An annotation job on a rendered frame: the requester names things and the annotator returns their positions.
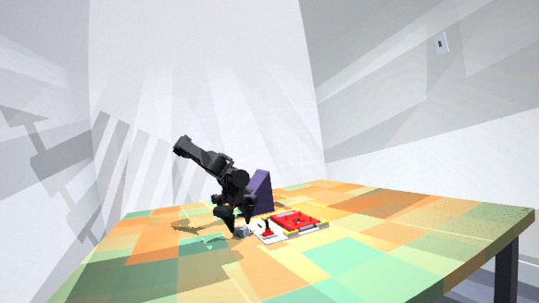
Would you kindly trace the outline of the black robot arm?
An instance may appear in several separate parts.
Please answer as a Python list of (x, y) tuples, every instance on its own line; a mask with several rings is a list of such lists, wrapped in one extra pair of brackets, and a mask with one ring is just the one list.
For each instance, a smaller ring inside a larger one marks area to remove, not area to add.
[[(194, 145), (192, 139), (186, 134), (181, 136), (173, 148), (173, 152), (177, 156), (192, 159), (196, 164), (205, 169), (207, 173), (216, 178), (218, 185), (221, 186), (221, 195), (212, 195), (210, 197), (212, 204), (217, 204), (217, 206), (226, 204), (226, 192), (222, 190), (225, 189), (225, 186), (244, 187), (244, 196), (250, 195), (253, 191), (253, 189), (246, 187), (250, 181), (248, 172), (233, 167), (234, 161), (227, 155), (214, 151), (206, 152), (204, 149)], [(229, 161), (229, 164), (226, 160)]]

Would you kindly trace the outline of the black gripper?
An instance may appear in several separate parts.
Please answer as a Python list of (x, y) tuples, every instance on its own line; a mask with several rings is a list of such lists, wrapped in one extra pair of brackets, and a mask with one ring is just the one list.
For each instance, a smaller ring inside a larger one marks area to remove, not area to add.
[(227, 205), (218, 205), (214, 207), (213, 215), (221, 218), (225, 222), (230, 233), (233, 234), (235, 226), (235, 214), (233, 214), (233, 209), (240, 207), (244, 212), (246, 224), (249, 224), (257, 202), (257, 197), (255, 195), (244, 196), (244, 187), (225, 186), (225, 189), (222, 190), (223, 192), (226, 192)]

